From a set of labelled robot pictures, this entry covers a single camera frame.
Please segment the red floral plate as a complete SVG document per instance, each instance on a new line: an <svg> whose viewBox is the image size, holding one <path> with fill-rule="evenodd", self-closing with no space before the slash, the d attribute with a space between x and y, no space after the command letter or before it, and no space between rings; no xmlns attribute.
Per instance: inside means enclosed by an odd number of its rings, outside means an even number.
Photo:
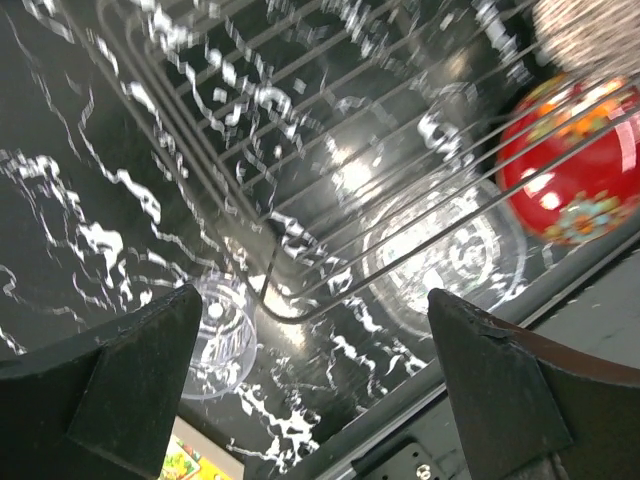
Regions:
<svg viewBox="0 0 640 480"><path fill-rule="evenodd" d="M515 107L496 154L517 219L547 241L578 245L639 208L639 89L558 75Z"/></svg>

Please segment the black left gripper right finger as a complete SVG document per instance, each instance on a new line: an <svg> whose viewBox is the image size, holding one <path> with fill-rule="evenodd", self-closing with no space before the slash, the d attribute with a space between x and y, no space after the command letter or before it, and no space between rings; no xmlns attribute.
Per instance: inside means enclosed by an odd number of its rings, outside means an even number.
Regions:
<svg viewBox="0 0 640 480"><path fill-rule="evenodd" d="M639 371L442 289L428 317L474 479L636 479Z"/></svg>

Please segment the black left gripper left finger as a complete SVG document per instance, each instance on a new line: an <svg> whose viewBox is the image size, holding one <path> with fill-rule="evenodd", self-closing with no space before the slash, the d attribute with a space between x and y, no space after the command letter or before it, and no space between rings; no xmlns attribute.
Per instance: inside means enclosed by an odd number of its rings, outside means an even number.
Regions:
<svg viewBox="0 0 640 480"><path fill-rule="evenodd" d="M183 285L2 362L2 478L158 478L202 308Z"/></svg>

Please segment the brown patterned bowl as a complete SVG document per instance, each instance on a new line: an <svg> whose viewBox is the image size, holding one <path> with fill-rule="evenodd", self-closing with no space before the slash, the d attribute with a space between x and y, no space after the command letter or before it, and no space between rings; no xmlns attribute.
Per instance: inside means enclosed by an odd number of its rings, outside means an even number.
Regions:
<svg viewBox="0 0 640 480"><path fill-rule="evenodd" d="M533 24L541 49L566 72L597 81L639 73L637 1L538 1Z"/></svg>

